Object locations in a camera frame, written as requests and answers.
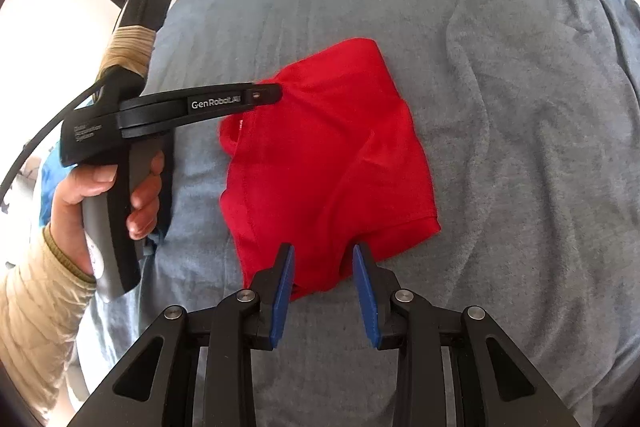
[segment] triangular cutout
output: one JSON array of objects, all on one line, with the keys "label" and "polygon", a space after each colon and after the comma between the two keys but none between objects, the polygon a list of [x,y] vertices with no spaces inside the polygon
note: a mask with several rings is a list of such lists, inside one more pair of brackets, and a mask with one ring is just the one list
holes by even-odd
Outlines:
[{"label": "triangular cutout", "polygon": [[151,396],[151,386],[154,383],[156,368],[162,351],[162,337],[156,337],[145,350],[127,367],[127,370],[118,378],[113,386],[113,392],[145,402]]},{"label": "triangular cutout", "polygon": [[531,396],[536,392],[535,387],[527,380],[527,377],[496,339],[487,338],[486,348],[489,350],[491,363],[494,367],[500,399],[510,402],[524,396]]}]

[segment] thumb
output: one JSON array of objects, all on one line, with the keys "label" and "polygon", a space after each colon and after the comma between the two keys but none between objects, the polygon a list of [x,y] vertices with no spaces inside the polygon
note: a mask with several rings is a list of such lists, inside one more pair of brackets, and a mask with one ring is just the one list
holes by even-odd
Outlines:
[{"label": "thumb", "polygon": [[117,168],[117,165],[76,167],[58,185],[58,200],[66,204],[78,204],[84,198],[106,192],[113,187]]}]

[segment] white wall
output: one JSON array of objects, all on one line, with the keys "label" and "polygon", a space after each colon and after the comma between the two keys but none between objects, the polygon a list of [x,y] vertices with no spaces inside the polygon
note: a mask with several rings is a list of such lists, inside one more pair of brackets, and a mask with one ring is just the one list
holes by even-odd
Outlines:
[{"label": "white wall", "polygon": [[[94,81],[119,12],[110,0],[6,0],[2,5],[2,177],[23,145]],[[15,248],[18,239],[5,232],[2,247]]]}]

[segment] gray bedsheet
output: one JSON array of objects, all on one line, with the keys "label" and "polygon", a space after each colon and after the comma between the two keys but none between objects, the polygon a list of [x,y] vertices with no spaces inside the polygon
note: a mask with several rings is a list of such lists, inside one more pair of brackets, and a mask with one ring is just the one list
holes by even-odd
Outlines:
[{"label": "gray bedsheet", "polygon": [[[437,306],[486,308],[591,426],[640,373],[638,6],[178,0],[147,91],[268,77],[355,36],[378,42],[412,110],[442,224],[386,266]],[[139,288],[82,324],[90,387],[165,306],[241,286],[217,123],[179,129],[175,148],[166,243]],[[261,426],[390,423],[395,353],[367,344],[351,280],[294,302],[280,347],[253,359]]]}]

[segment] green cuff trim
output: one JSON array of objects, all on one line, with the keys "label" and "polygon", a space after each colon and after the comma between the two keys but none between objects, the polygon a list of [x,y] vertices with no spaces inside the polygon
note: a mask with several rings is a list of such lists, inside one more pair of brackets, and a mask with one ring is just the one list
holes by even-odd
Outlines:
[{"label": "green cuff trim", "polygon": [[44,227],[42,231],[42,235],[44,236],[44,242],[47,243],[49,250],[54,255],[54,257],[59,261],[62,266],[64,266],[74,277],[77,277],[79,280],[89,283],[95,284],[95,277],[93,275],[87,275],[81,269],[79,269],[76,264],[69,259],[65,253],[60,250],[60,247],[56,245],[56,242],[53,240],[53,236],[51,235],[51,223],[49,223],[46,227]]}]

